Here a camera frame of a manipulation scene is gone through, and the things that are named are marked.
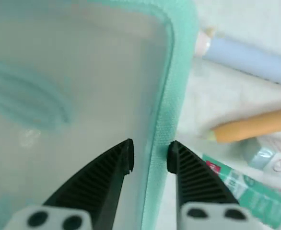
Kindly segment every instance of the pencil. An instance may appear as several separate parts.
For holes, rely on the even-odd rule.
[[[281,131],[281,110],[228,122],[211,129],[206,138],[233,142]]]

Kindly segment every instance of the screw hole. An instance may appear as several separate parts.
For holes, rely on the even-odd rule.
[[[187,215],[193,218],[207,218],[208,214],[200,208],[191,208]]]
[[[225,217],[231,218],[231,219],[236,219],[236,220],[246,220],[247,217],[237,209],[228,209],[225,212]]]

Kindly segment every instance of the green and white packaging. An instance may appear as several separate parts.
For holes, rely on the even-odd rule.
[[[262,223],[281,230],[281,192],[206,155],[202,159],[219,175],[242,207]]]

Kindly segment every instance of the white surface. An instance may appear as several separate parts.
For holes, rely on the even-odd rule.
[[[194,1],[203,26],[213,26],[235,39],[281,54],[281,0]],[[220,145],[197,137],[221,122],[278,108],[281,108],[280,85],[194,59],[176,139],[196,152],[210,155],[270,184],[274,180],[247,167],[237,144]],[[281,139],[281,132],[272,136]],[[175,179],[170,175],[166,180],[157,230],[176,229],[175,201]]]

